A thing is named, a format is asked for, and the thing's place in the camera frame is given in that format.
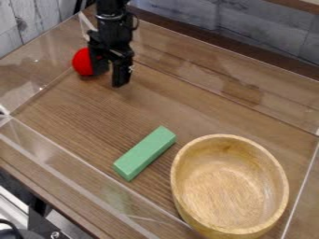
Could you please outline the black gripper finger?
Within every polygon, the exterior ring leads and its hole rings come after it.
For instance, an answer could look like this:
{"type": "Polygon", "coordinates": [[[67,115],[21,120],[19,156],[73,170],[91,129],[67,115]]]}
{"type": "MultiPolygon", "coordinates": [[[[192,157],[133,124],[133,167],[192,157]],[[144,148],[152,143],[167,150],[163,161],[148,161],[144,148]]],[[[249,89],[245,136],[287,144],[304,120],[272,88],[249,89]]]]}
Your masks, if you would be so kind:
{"type": "Polygon", "coordinates": [[[99,76],[109,71],[108,51],[103,48],[88,46],[92,75],[99,76]]]}
{"type": "Polygon", "coordinates": [[[112,86],[121,87],[129,82],[132,75],[133,55],[117,56],[112,60],[112,86]]]}

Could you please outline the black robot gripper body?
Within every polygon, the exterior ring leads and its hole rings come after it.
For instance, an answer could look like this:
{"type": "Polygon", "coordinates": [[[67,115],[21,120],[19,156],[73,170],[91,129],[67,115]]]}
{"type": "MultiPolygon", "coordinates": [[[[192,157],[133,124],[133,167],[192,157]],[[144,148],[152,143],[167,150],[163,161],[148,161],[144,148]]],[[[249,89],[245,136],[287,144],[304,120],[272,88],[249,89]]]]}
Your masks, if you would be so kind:
{"type": "Polygon", "coordinates": [[[129,0],[96,0],[97,29],[88,30],[88,47],[105,54],[121,57],[135,55],[131,49],[133,31],[139,25],[133,23],[136,15],[128,11],[129,0]]]}

